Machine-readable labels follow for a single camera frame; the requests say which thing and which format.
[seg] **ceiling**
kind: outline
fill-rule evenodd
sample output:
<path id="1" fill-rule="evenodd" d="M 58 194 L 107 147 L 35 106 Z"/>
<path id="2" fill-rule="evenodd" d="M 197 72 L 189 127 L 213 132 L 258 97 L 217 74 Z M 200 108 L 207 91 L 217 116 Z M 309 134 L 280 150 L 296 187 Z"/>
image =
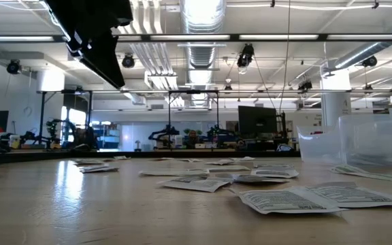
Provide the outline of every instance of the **ceiling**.
<path id="1" fill-rule="evenodd" d="M 308 7 L 345 7 L 373 5 L 373 1 L 345 1 L 345 0 L 294 0 L 291 5 Z M 161 24 L 166 33 L 181 33 L 179 1 L 162 0 L 164 7 L 161 11 Z M 251 4 L 256 1 L 228 0 L 229 5 Z M 276 1 L 277 5 L 288 5 L 288 1 Z M 381 5 L 392 5 L 392 0 L 380 0 Z M 51 35 L 61 34 L 54 26 L 47 11 L 29 11 L 21 9 L 42 9 L 37 1 L 0 0 L 0 35 Z M 360 10 L 291 10 L 290 21 L 289 9 L 285 7 L 227 7 L 223 25 L 224 33 L 286 33 L 290 22 L 291 33 L 386 33 L 392 29 L 392 7 L 378 7 L 376 10 L 364 8 Z M 287 55 L 286 43 L 254 43 L 255 57 L 244 75 L 239 75 L 234 64 L 238 53 L 243 48 L 243 43 L 227 43 L 226 47 L 218 48 L 216 68 L 213 73 L 212 88 L 222 89 L 226 78 L 231 78 L 234 89 L 263 88 L 263 81 L 267 87 L 282 88 L 284 84 L 292 82 L 294 89 L 301 80 L 295 78 L 305 71 L 310 65 L 320 64 L 328 59 L 339 58 L 363 43 L 353 42 L 328 42 L 325 45 L 320 42 L 290 43 L 287 72 L 285 72 L 285 60 Z M 177 47 L 176 43 L 167 43 L 167 51 L 174 71 L 178 75 L 178 85 L 184 85 L 186 76 L 186 59 L 184 48 Z M 4 55 L 10 52 L 40 52 L 46 55 L 47 62 L 28 62 L 33 70 L 60 67 L 69 77 L 69 83 L 81 84 L 87 89 L 103 88 L 103 81 L 92 74 L 77 61 L 68 58 L 64 44 L 0 44 L 0 61 Z M 132 52 L 128 44 L 119 43 L 116 48 L 118 58 L 126 52 Z M 392 46 L 376 55 L 378 66 L 392 60 Z M 147 89 L 144 84 L 144 68 L 136 59 L 136 65 L 132 69 L 122 68 L 123 76 L 128 89 Z M 384 65 L 376 71 L 363 75 L 362 67 L 350 68 L 350 83 L 352 87 L 361 87 L 368 82 L 391 77 L 392 63 Z M 319 87 L 319 76 L 312 77 L 313 87 Z M 392 81 L 381 84 L 379 88 L 392 88 Z"/>

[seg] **table surface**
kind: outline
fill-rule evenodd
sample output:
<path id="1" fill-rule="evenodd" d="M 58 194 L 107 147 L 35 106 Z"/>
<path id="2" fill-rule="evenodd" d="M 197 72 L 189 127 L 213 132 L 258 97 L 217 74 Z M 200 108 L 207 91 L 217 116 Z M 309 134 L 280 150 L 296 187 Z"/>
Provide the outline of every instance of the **table surface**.
<path id="1" fill-rule="evenodd" d="M 330 165 L 301 163 L 299 158 L 256 161 L 294 164 L 300 175 L 286 184 L 233 184 L 235 189 L 354 181 L 392 194 L 392 182 L 334 174 L 327 170 Z M 392 244 L 392 207 L 262 215 L 225 189 L 169 189 L 157 183 L 175 177 L 137 174 L 203 163 L 131 159 L 110 163 L 119 172 L 84 175 L 73 163 L 0 165 L 0 244 Z M 374 170 L 392 174 L 392 168 Z"/>

